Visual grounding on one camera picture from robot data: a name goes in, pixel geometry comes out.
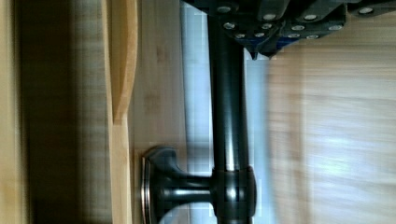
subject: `wood grain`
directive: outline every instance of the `wood grain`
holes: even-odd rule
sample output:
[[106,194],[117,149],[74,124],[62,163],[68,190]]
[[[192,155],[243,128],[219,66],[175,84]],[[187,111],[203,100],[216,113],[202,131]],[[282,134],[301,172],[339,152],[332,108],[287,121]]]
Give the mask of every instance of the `wood grain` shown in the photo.
[[102,1],[113,223],[132,223],[127,112],[137,57],[137,1]]
[[26,223],[21,151],[20,78],[15,55],[12,1],[0,2],[0,222]]
[[[129,136],[134,178],[134,223],[141,223],[140,159],[158,145],[177,149],[186,168],[186,131],[182,80],[180,5],[178,1],[140,1],[139,51]],[[188,220],[174,211],[173,219]]]
[[349,18],[270,64],[272,164],[280,223],[396,218],[396,14]]

